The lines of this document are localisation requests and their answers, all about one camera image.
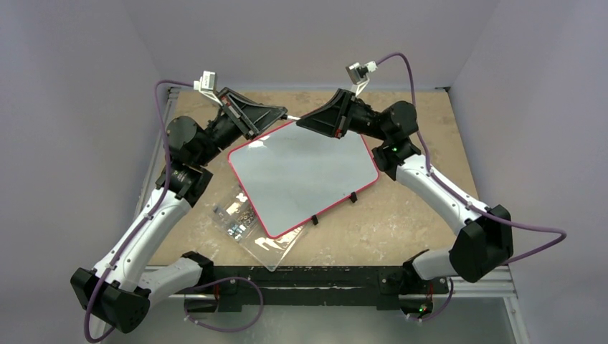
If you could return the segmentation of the pink framed whiteboard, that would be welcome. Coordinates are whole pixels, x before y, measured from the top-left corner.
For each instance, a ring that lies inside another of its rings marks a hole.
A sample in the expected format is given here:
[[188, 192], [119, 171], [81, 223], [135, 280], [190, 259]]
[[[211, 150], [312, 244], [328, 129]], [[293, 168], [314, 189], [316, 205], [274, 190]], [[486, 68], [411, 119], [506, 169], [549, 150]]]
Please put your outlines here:
[[227, 160], [272, 239], [350, 199], [380, 176], [361, 135], [328, 138], [295, 123], [238, 146]]

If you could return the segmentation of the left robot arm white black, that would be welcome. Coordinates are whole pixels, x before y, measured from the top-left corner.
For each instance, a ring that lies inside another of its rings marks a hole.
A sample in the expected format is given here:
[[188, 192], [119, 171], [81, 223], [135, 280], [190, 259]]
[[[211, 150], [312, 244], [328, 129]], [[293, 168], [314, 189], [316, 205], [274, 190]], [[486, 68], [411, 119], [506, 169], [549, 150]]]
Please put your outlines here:
[[206, 191], [213, 176], [208, 164], [238, 139], [256, 138], [286, 119], [288, 111], [229, 88], [213, 94], [212, 101], [218, 111], [206, 125], [186, 115], [163, 122], [165, 166], [140, 214], [94, 267], [72, 275], [86, 322], [98, 319], [111, 330], [130, 333], [158, 301], [182, 290], [204, 293], [218, 287], [213, 262], [197, 252], [152, 273], [146, 267]]

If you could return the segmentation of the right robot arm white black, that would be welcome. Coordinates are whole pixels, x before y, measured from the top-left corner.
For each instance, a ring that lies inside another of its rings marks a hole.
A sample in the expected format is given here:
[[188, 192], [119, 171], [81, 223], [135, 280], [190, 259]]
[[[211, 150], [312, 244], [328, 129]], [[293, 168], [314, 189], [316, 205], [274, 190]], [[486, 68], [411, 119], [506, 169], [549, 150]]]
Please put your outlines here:
[[501, 205], [490, 208], [441, 178], [429, 156], [411, 141], [419, 126], [410, 102], [400, 100], [379, 112], [355, 93], [339, 89], [295, 123], [329, 138], [354, 132], [380, 140], [372, 150], [376, 167], [415, 192], [453, 230], [456, 239], [450, 248], [426, 250], [403, 263], [402, 281], [408, 290], [418, 292], [438, 277], [474, 283], [513, 256], [509, 211]]

